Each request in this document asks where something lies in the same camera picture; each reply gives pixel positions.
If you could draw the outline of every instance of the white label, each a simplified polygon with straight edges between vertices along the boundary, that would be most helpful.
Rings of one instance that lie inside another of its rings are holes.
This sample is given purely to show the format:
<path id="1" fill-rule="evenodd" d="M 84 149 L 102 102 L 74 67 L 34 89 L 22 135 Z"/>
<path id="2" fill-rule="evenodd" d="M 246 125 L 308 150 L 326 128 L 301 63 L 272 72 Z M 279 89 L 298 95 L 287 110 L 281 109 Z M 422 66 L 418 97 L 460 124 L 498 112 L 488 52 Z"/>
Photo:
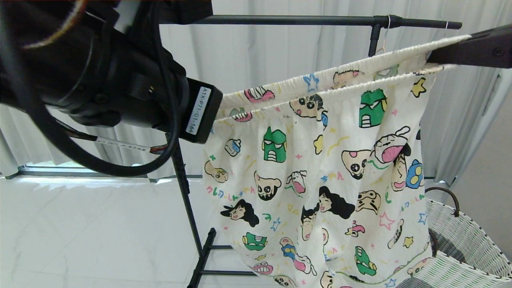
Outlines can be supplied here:
<path id="1" fill-rule="evenodd" d="M 199 93 L 197 94 L 196 104 L 194 104 L 194 108 L 192 109 L 192 115 L 188 120 L 187 125 L 187 133 L 192 135 L 196 135 L 199 129 L 199 124 L 201 123 L 201 119 L 203 118 L 204 109 L 206 108 L 206 104 L 208 103 L 208 99 L 210 98 L 211 89 L 206 87 L 201 87 L 199 89 Z"/>

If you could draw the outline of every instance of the tiled floor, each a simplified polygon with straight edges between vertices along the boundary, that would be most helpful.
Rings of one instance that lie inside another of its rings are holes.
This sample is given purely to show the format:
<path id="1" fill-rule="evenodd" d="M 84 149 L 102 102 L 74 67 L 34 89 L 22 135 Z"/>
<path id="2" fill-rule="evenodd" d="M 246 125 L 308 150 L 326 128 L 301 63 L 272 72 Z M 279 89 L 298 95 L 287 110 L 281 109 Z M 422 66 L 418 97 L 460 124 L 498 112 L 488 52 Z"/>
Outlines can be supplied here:
<path id="1" fill-rule="evenodd" d="M 202 201 L 200 180 L 191 180 L 190 186 L 204 242 L 213 210 Z M 0 180 L 0 196 L 2 288 L 188 285 L 197 253 L 175 180 L 150 185 L 147 179 L 19 177 Z M 226 244 L 222 238 L 219 233 L 216 243 Z M 229 251 L 212 252 L 207 265 L 243 267 Z M 204 276 L 200 287 L 267 287 L 271 282 Z"/>

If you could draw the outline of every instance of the white curtain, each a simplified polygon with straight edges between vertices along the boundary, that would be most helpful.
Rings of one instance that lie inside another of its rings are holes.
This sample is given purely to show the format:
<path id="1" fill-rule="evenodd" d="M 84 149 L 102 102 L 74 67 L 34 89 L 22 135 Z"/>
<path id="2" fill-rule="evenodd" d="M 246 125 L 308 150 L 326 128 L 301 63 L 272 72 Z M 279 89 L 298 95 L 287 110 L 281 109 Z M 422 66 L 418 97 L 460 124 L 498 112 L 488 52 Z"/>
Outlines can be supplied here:
<path id="1" fill-rule="evenodd" d="M 460 30 L 411 27 L 391 29 L 386 36 L 386 51 L 512 23 L 512 2 L 508 0 L 213 0 L 212 3 L 214 14 L 395 14 L 406 18 L 463 23 Z M 224 93 L 229 93 L 365 58 L 371 28 L 162 25 L 160 30 L 164 46 L 186 68 L 189 77 L 212 83 Z M 386 29 L 382 29 L 378 47 L 382 46 L 385 32 Z M 472 127 L 479 122 L 480 109 L 483 109 L 487 101 L 487 92 L 495 76 L 496 69 L 468 66 L 437 76 L 431 101 L 421 122 L 426 176 L 444 179 L 448 183 L 453 181 L 467 154 L 465 144 L 473 136 Z M 96 135 L 142 145 L 156 145 L 165 141 L 160 132 L 126 125 L 87 130 Z M 9 135 L 4 131 L 3 123 L 2 132 L 7 139 Z M 151 154 L 107 146 L 96 149 L 103 158 L 124 165 L 145 163 L 153 157 Z M 201 146 L 182 141 L 182 150 L 187 173 L 201 174 Z M 172 164 L 168 163 L 149 176 L 160 178 L 173 173 Z"/>

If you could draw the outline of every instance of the woven basket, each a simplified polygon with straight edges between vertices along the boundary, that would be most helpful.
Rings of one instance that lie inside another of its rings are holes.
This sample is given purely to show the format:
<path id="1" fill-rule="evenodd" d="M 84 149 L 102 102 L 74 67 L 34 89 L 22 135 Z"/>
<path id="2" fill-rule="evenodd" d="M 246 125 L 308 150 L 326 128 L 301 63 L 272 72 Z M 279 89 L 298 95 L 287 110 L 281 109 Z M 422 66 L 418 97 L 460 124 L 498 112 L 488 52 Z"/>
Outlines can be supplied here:
<path id="1" fill-rule="evenodd" d="M 428 200 L 429 230 L 437 255 L 421 269 L 415 278 L 399 285 L 400 288 L 442 287 L 500 287 L 512 280 L 512 264 L 469 216 L 460 212 L 455 195 L 455 209 L 437 201 Z"/>

